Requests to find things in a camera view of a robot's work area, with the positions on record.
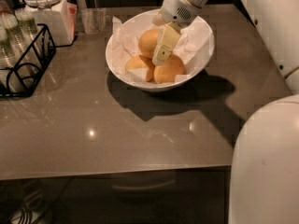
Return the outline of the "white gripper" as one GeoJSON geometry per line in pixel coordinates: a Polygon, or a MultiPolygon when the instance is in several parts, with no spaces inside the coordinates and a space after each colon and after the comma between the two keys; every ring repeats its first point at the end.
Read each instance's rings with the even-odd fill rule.
{"type": "Polygon", "coordinates": [[[154,25],[163,25],[152,57],[156,66],[162,65],[169,58],[178,43],[181,36],[178,24],[192,23],[199,11],[200,9],[188,0],[163,1],[161,10],[152,19],[154,25]]]}

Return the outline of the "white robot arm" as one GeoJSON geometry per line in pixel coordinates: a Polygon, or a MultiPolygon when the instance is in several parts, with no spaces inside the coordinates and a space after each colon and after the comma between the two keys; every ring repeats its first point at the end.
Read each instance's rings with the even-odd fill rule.
{"type": "MultiPolygon", "coordinates": [[[[208,0],[164,0],[154,62],[164,62],[208,0]]],[[[299,0],[241,0],[292,94],[256,111],[237,137],[228,224],[299,224],[299,0]]]]}

